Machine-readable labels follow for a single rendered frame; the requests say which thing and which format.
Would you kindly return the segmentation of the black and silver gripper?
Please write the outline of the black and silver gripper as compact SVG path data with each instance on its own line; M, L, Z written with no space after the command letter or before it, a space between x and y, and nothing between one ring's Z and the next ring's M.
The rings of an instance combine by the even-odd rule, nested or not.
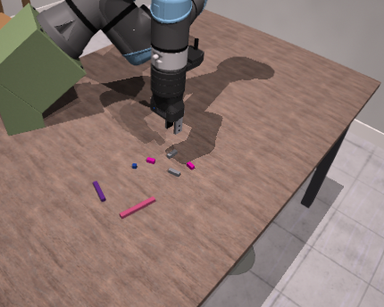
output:
M151 91L152 112L165 119L165 128L173 126L173 134L182 131L184 116L183 94L186 84L186 72L199 66L205 52L198 49L198 38L194 46L188 46L186 52L167 54L151 46Z

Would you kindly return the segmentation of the small magenta block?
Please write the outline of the small magenta block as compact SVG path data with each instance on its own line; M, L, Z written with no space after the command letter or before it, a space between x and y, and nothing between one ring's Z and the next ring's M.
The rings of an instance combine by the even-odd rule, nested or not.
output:
M154 163L155 163L155 159L154 159L154 158L147 157L146 162L149 162L149 163L154 164Z
M193 169L195 168L195 165L192 164L191 162L187 162L187 166L188 166L191 170L193 170Z

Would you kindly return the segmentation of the purple rod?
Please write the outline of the purple rod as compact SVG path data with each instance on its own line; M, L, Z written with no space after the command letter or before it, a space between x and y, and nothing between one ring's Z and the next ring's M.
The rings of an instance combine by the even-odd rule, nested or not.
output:
M96 192L97 192L97 194L98 194L98 196L99 196L101 202L104 202L104 201L105 201L105 197L104 197L104 194L103 194L103 192L102 192L100 186L98 185L97 181L94 181L94 182L93 182L93 185L94 185L94 187L95 187L95 189L96 189Z

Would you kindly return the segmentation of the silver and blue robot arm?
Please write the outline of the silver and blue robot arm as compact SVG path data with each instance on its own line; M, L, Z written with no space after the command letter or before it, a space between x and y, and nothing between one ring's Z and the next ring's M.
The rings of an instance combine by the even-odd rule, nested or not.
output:
M151 60L151 46L169 54L186 50L190 25L206 5L205 0L152 0L137 7L135 1L64 0L42 11L37 20L75 60L102 30L121 55L138 66Z

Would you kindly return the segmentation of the grey rod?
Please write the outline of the grey rod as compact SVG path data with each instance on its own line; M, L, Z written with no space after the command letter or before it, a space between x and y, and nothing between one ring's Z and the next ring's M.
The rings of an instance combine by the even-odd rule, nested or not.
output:
M170 173L170 174L172 174L172 175L174 175L174 176L176 176L176 177L179 177L179 176L180 176L180 171L177 171L177 170L172 169L172 168L169 168L169 169L168 169L168 173Z
M173 156L176 155L177 153L178 153L178 151L174 149L173 151L171 151L170 153L167 154L167 158L170 159L171 157L173 157Z

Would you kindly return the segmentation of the pink rod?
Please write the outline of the pink rod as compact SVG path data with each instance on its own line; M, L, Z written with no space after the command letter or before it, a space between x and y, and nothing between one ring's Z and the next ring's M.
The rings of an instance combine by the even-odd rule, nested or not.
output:
M124 218L130 216L130 214L137 212L137 211L147 207L149 204L154 203L154 202L155 202L155 198L152 196L152 197L146 199L144 202L139 203L139 204L129 208L128 210L126 210L124 212L121 212L120 217L121 217L121 219L124 219Z

